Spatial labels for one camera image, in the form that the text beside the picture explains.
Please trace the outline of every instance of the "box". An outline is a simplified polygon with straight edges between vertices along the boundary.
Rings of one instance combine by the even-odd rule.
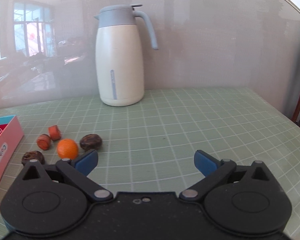
[[[0,179],[23,135],[15,115],[0,117]]]

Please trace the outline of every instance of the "orange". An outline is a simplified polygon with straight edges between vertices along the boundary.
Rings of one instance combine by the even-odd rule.
[[[73,160],[78,156],[79,149],[74,140],[63,139],[57,145],[57,153],[61,159],[69,158]]]

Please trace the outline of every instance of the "table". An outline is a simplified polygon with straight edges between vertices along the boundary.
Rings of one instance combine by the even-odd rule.
[[[300,128],[247,88],[149,90],[127,107],[107,106],[96,95],[0,110],[10,114],[25,136],[0,182],[0,201],[22,169],[22,155],[39,150],[38,135],[57,124],[63,138],[103,138],[89,178],[114,193],[179,193],[203,178],[193,164],[197,149],[239,165],[262,160],[294,207],[286,233],[300,240]],[[59,159],[56,145],[43,152],[47,163]],[[6,232],[0,216],[0,238]]]

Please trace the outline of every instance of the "thermos handle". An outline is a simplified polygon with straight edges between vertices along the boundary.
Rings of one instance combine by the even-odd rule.
[[[151,47],[152,49],[158,50],[157,38],[155,37],[154,28],[149,16],[142,11],[133,11],[132,13],[134,17],[141,17],[145,21],[151,39]]]

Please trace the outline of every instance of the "white thermos jug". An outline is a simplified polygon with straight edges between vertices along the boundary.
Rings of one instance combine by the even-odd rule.
[[[96,67],[101,100],[110,106],[128,106],[143,98],[142,48],[135,17],[146,23],[153,49],[158,49],[150,18],[136,5],[112,5],[100,10],[96,40]]]

